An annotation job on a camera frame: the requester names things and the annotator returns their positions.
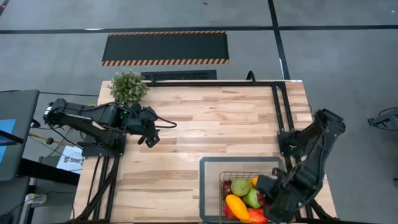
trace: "black mat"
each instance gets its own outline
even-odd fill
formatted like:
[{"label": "black mat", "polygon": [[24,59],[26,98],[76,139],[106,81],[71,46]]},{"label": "black mat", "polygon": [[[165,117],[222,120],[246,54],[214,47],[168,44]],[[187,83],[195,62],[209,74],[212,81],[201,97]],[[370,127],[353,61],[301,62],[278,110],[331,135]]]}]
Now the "black mat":
[{"label": "black mat", "polygon": [[229,63],[225,31],[110,34],[102,66]]},{"label": "black mat", "polygon": [[193,70],[172,72],[142,72],[145,80],[216,80],[216,70]]}]

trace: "pear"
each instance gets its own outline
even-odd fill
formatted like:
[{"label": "pear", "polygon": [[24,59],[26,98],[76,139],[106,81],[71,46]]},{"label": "pear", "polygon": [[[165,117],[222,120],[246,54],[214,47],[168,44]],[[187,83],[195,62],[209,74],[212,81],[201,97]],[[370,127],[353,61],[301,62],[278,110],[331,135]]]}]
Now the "pear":
[{"label": "pear", "polygon": [[250,189],[250,191],[249,191],[249,193],[246,195],[246,196],[244,196],[242,199],[243,199],[243,202],[246,204],[246,205],[250,205],[250,206],[252,206],[253,208],[259,208],[259,207],[261,207],[261,204],[259,203],[259,198],[258,198],[258,195],[259,194],[259,191],[258,190],[256,190],[256,189]]},{"label": "pear", "polygon": [[234,179],[231,184],[232,193],[239,197],[248,194],[251,187],[250,180],[246,179]]}]

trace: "red pepper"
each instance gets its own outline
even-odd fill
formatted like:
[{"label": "red pepper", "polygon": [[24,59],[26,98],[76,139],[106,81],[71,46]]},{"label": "red pepper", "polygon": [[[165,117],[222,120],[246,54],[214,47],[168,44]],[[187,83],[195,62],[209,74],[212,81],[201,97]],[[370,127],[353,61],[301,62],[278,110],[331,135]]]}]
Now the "red pepper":
[{"label": "red pepper", "polygon": [[232,213],[231,209],[228,207],[227,203],[225,203],[224,205],[224,214],[226,217],[230,218],[230,219],[238,219],[234,213]]},{"label": "red pepper", "polygon": [[268,218],[264,217],[264,210],[262,208],[249,208],[250,218],[248,220],[241,220],[243,223],[263,224],[268,222]]}]

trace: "black metal frame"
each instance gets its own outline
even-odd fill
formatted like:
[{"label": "black metal frame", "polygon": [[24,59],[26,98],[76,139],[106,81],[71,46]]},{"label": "black metal frame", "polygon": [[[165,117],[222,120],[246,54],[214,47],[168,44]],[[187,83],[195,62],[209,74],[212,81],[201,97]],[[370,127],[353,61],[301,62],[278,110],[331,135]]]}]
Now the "black metal frame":
[{"label": "black metal frame", "polygon": [[[284,102],[285,112],[287,116],[287,122],[289,126],[289,131],[294,130],[293,124],[293,117],[292,112],[290,110],[289,104],[289,97],[287,96],[286,84],[285,81],[257,81],[256,77],[254,76],[252,71],[249,71],[247,77],[247,81],[241,82],[218,82],[218,81],[211,81],[211,82],[192,82],[192,81],[185,81],[185,82],[156,82],[153,80],[151,83],[148,83],[148,87],[163,87],[163,86],[269,86],[272,88],[272,95],[275,103],[275,111],[278,120],[279,132],[278,134],[285,133],[285,127],[282,119],[282,110],[280,108],[279,97],[278,97],[278,90],[280,89],[282,92],[282,99]],[[290,160],[290,156],[283,155],[286,163],[287,172],[293,169],[292,161]],[[84,211],[81,215],[79,215],[73,223],[109,223],[111,218],[112,206],[113,206],[113,198],[114,192],[116,188],[116,177],[118,173],[119,167],[119,157],[114,158],[114,164],[112,166],[109,175],[106,176],[109,164],[109,157],[104,157],[103,166],[100,174],[99,180],[99,187],[96,195],[93,197],[91,202],[89,203],[89,208],[87,211]],[[295,157],[296,162],[300,161],[300,157]],[[106,204],[106,211],[105,211],[105,218],[98,219],[100,214],[100,206],[101,206],[101,198],[104,194],[105,190],[109,186],[109,194],[108,194],[108,201]],[[91,212],[94,211],[93,220],[88,220]],[[310,206],[306,207],[307,217],[313,218],[312,210]],[[301,218],[300,212],[297,212],[296,218]]]}]

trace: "green plant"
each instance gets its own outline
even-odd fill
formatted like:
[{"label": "green plant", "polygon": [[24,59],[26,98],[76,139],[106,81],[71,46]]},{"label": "green plant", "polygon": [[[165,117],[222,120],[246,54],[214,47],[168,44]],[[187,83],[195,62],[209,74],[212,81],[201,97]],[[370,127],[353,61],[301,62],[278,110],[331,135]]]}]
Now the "green plant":
[{"label": "green plant", "polygon": [[149,88],[142,82],[140,74],[131,70],[116,73],[112,78],[111,95],[120,103],[138,103],[147,94]]}]

